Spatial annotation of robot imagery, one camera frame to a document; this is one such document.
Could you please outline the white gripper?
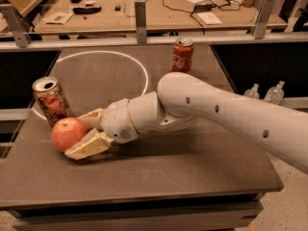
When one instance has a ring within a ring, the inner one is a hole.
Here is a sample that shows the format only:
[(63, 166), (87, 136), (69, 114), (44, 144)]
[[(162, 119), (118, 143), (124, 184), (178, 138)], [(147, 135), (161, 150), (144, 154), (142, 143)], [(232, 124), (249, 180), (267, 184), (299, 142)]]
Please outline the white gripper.
[(78, 161), (107, 151), (114, 141), (127, 143), (136, 140), (139, 133), (129, 117), (128, 104), (129, 100), (124, 98), (112, 103), (105, 110), (98, 108), (78, 116), (78, 119), (91, 130), (79, 142), (68, 148), (65, 156)]

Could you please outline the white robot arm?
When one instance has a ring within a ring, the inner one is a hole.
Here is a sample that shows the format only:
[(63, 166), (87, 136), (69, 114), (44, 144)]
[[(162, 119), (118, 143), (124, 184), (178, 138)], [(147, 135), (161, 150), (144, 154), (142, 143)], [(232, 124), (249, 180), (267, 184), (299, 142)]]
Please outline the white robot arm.
[(176, 131), (206, 118), (263, 146), (308, 173), (308, 114), (217, 89), (189, 74), (170, 72), (157, 89), (122, 99), (80, 119), (117, 143), (149, 131)]

